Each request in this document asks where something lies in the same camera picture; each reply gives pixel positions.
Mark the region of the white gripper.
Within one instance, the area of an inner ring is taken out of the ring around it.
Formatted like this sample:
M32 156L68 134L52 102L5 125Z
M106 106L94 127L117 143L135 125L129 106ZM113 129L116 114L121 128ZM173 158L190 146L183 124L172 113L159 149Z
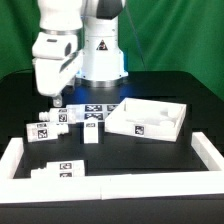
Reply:
M53 97L54 107L63 105L59 95L64 87L76 76L83 64L83 52L78 51L62 60L37 58L35 60L35 75L38 92L41 95Z

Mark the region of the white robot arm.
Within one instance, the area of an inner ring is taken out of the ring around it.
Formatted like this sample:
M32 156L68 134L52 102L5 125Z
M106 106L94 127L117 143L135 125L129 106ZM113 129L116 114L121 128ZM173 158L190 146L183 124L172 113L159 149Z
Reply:
M75 81L112 87L128 76L118 47L118 15L126 0L37 0L40 32L32 47L38 92L62 105Z

